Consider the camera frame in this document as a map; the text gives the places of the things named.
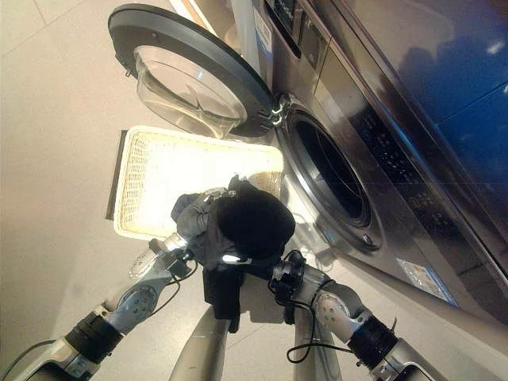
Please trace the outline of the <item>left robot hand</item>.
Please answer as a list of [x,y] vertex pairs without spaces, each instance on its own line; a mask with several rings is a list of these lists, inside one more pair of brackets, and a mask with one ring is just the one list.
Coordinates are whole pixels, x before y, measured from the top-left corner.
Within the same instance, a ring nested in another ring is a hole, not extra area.
[[200,194],[179,196],[171,212],[171,218],[176,223],[176,232],[187,243],[197,240],[204,234],[217,232],[219,207],[224,200],[235,195],[234,190],[219,187]]

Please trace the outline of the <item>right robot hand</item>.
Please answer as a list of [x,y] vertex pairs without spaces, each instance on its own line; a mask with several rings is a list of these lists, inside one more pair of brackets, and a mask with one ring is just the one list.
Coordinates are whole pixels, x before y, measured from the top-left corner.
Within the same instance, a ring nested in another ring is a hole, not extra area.
[[273,194],[235,175],[228,190],[233,196],[217,202],[216,221],[230,249],[242,260],[278,259],[295,231],[292,213]]

